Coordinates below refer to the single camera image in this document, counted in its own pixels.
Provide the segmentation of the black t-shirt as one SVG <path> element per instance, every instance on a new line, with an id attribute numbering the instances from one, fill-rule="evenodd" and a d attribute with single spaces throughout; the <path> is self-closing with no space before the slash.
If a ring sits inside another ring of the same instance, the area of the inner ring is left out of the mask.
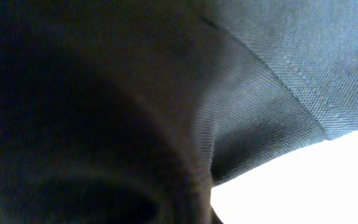
<path id="1" fill-rule="evenodd" d="M 218 223 L 356 130 L 358 1 L 0 1 L 0 223 Z"/>

